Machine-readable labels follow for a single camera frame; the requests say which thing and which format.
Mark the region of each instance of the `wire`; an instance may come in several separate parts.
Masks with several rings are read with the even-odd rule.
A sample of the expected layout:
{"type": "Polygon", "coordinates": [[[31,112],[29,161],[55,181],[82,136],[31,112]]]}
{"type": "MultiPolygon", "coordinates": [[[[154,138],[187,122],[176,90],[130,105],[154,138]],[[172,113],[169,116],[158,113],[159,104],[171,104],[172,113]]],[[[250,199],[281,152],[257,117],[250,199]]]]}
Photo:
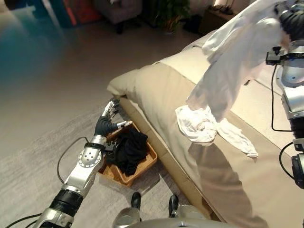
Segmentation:
{"type": "MultiPolygon", "coordinates": [[[[60,164],[60,161],[61,161],[62,157],[66,154],[66,152],[67,152],[67,151],[68,151],[76,142],[78,142],[80,139],[85,139],[85,140],[87,141],[87,143],[89,142],[88,139],[87,139],[86,137],[84,137],[84,136],[79,137],[79,138],[76,139],[74,142],[72,142],[71,145],[69,145],[69,146],[66,148],[66,150],[62,153],[62,155],[60,156],[60,158],[59,158],[59,160],[58,160],[58,163],[57,163],[57,176],[58,176],[58,178],[60,179],[61,183],[64,183],[64,181],[62,180],[62,178],[60,177],[60,174],[59,174],[59,164],[60,164]]],[[[7,227],[5,227],[5,228],[10,228],[10,227],[12,227],[13,225],[15,225],[15,224],[17,224],[17,223],[19,223],[19,222],[21,222],[21,221],[27,220],[27,219],[29,219],[29,218],[31,219],[31,218],[34,218],[34,217],[38,217],[38,216],[40,216],[41,214],[42,214],[42,213],[36,214],[36,215],[30,215],[30,216],[21,218],[21,219],[19,219],[19,220],[14,221],[14,222],[11,223],[11,224],[9,224],[9,225],[8,225],[7,227]]],[[[30,227],[31,225],[33,225],[35,222],[37,222],[37,220],[31,222],[31,223],[28,224],[25,228],[29,228],[29,227],[30,227]]]]}
{"type": "Polygon", "coordinates": [[[38,220],[35,220],[33,222],[31,222],[30,224],[28,224],[25,228],[29,228],[31,225],[35,224],[38,220]]]}
{"type": "Polygon", "coordinates": [[[275,65],[274,72],[272,74],[272,79],[271,79],[271,129],[274,130],[275,132],[292,132],[291,130],[278,130],[274,128],[274,103],[275,103],[275,96],[274,96],[274,78],[275,78],[275,73],[276,73],[276,67],[277,64],[275,65]]]}
{"type": "Polygon", "coordinates": [[[88,139],[87,139],[86,137],[84,137],[84,136],[79,137],[79,138],[76,139],[74,142],[72,142],[71,145],[69,145],[69,146],[66,148],[66,150],[62,153],[62,155],[60,156],[60,158],[59,158],[59,160],[58,160],[58,163],[57,163],[57,176],[58,176],[59,180],[61,181],[61,183],[64,183],[64,181],[62,180],[62,178],[61,178],[61,176],[60,176],[60,173],[59,173],[59,164],[60,164],[60,161],[61,161],[63,155],[65,155],[66,152],[67,152],[67,151],[68,151],[76,142],[78,142],[78,141],[81,140],[81,139],[85,139],[87,143],[89,142],[88,139]]]}
{"type": "Polygon", "coordinates": [[[34,217],[38,217],[38,216],[40,216],[42,213],[40,213],[40,214],[36,214],[36,215],[30,215],[30,216],[26,216],[26,217],[24,217],[24,218],[21,218],[21,219],[18,219],[17,221],[14,221],[14,222],[12,222],[11,224],[9,224],[7,227],[5,227],[5,228],[10,228],[10,227],[12,227],[12,226],[14,226],[15,224],[17,224],[17,223],[19,223],[19,222],[21,222],[21,221],[24,221],[24,220],[27,220],[27,219],[31,219],[31,218],[34,218],[34,217]]]}
{"type": "Polygon", "coordinates": [[[279,155],[279,161],[280,161],[280,165],[281,165],[282,169],[284,170],[284,172],[285,172],[289,177],[291,177],[292,179],[294,179],[294,177],[285,169],[285,167],[284,167],[284,165],[283,165],[283,163],[282,163],[282,154],[283,154],[284,150],[285,150],[288,146],[290,146],[290,145],[292,145],[292,144],[293,144],[293,143],[290,142],[289,144],[287,144],[287,145],[281,150],[280,155],[279,155]]]}

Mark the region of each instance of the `wicker basket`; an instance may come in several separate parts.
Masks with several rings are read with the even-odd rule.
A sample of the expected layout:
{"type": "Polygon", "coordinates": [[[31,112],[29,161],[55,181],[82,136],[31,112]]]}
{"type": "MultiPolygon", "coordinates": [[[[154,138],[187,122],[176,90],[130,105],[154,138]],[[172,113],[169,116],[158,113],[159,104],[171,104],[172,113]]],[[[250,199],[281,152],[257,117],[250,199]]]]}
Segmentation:
{"type": "MultiPolygon", "coordinates": [[[[135,128],[139,131],[137,126],[133,123],[130,125],[130,127],[135,128]]],[[[111,138],[111,140],[114,140],[121,131],[116,131],[115,133],[111,134],[107,138],[111,138]]],[[[146,170],[148,170],[151,166],[153,166],[157,161],[157,153],[155,150],[151,147],[151,145],[147,142],[147,156],[145,159],[141,160],[137,166],[137,169],[135,171],[134,175],[126,176],[124,173],[120,171],[120,169],[116,165],[105,165],[99,172],[106,178],[117,182],[119,184],[122,184],[124,186],[130,187],[133,183],[133,181],[142,175],[146,170]]]]}

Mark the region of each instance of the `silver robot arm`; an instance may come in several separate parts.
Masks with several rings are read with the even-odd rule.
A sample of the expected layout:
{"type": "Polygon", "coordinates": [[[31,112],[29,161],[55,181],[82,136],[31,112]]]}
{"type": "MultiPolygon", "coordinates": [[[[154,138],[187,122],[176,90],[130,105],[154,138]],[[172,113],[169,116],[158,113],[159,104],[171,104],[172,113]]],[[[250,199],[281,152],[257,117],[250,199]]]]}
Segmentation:
{"type": "Polygon", "coordinates": [[[304,189],[304,0],[295,1],[290,8],[285,2],[279,3],[275,13],[291,43],[287,54],[281,47],[274,47],[266,63],[281,65],[276,82],[283,91],[282,102],[295,136],[295,150],[302,152],[292,157],[293,178],[304,189]]]}
{"type": "Polygon", "coordinates": [[[34,228],[68,228],[74,222],[83,199],[90,191],[98,170],[104,163],[106,136],[119,128],[132,124],[131,121],[111,123],[108,116],[114,111],[116,103],[110,101],[99,117],[92,140],[85,144],[77,158],[76,167],[56,195],[51,205],[44,210],[34,228]]]}

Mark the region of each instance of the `potted plant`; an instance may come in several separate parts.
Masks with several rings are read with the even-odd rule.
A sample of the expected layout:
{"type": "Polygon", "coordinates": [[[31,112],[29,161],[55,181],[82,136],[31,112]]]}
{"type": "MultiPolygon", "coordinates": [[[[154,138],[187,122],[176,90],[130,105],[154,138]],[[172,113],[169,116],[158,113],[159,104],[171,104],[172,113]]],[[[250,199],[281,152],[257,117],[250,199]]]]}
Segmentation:
{"type": "Polygon", "coordinates": [[[158,0],[156,24],[167,33],[173,33],[180,19],[189,17],[189,0],[158,0]]]}

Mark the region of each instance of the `beige bedspread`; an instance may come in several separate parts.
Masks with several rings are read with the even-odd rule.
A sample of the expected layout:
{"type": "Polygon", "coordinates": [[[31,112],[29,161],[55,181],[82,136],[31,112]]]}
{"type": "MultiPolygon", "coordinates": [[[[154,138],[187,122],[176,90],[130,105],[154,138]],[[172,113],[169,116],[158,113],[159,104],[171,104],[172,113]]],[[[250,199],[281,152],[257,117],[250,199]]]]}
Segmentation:
{"type": "MultiPolygon", "coordinates": [[[[143,110],[171,153],[215,212],[242,228],[302,228],[304,193],[285,175],[279,149],[229,113],[260,157],[253,160],[217,136],[211,146],[191,144],[179,131],[174,110],[185,105],[194,84],[173,68],[156,64],[115,78],[108,90],[127,95],[143,110]]],[[[284,154],[283,162],[290,164],[284,154]]]]}

